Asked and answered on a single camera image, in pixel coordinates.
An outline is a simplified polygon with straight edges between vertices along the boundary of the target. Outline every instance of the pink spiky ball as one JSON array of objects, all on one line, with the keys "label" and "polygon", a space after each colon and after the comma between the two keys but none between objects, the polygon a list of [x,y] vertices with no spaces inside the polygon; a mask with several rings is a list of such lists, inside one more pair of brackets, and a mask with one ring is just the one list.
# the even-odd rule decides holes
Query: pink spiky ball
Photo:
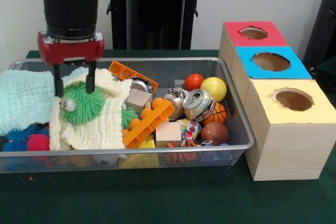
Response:
[{"label": "pink spiky ball", "polygon": [[32,134],[28,138],[27,151],[49,151],[49,137],[45,134]]}]

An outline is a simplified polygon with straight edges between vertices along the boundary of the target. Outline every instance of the orange plastic toy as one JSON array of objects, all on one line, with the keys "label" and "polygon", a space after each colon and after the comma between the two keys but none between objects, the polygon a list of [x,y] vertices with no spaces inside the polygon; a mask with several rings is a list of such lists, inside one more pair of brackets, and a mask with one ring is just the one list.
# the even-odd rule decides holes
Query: orange plastic toy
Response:
[{"label": "orange plastic toy", "polygon": [[168,100],[156,98],[153,108],[145,108],[141,112],[142,120],[136,118],[130,123],[131,131],[123,130],[123,143],[126,148],[137,148],[162,122],[173,112],[174,107]]},{"label": "orange plastic toy", "polygon": [[133,69],[126,67],[125,65],[117,62],[117,61],[113,61],[110,65],[110,72],[112,74],[114,74],[115,76],[118,76],[121,80],[125,80],[128,79],[130,77],[134,77],[137,76],[141,79],[144,79],[146,81],[149,81],[153,87],[153,94],[155,94],[156,89],[158,88],[159,84],[156,81],[153,81],[149,78],[147,78],[146,76],[143,76],[142,74],[134,71]]}]

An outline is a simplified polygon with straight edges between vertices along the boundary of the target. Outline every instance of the googly eye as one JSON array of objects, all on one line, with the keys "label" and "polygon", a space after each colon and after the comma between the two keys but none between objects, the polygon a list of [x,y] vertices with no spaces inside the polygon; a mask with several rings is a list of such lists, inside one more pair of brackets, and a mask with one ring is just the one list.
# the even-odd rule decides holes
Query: googly eye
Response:
[{"label": "googly eye", "polygon": [[76,109],[76,102],[73,99],[61,99],[60,106],[68,112],[73,112]]}]

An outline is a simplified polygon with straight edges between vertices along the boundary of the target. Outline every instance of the stacked wooden boxes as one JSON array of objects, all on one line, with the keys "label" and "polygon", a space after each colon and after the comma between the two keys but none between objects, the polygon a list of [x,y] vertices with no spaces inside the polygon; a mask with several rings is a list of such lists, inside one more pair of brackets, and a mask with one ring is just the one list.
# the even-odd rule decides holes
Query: stacked wooden boxes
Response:
[{"label": "stacked wooden boxes", "polygon": [[271,22],[225,22],[219,57],[256,138],[254,180],[317,179],[336,141],[336,110]]}]

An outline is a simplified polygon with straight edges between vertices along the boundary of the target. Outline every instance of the yellow ball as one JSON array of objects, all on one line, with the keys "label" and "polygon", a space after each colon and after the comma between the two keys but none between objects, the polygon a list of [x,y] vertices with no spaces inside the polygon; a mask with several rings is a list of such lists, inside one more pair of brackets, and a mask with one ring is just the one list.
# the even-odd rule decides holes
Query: yellow ball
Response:
[{"label": "yellow ball", "polygon": [[225,82],[217,77],[205,79],[202,82],[201,89],[209,91],[211,97],[215,99],[216,102],[221,102],[226,96]]}]

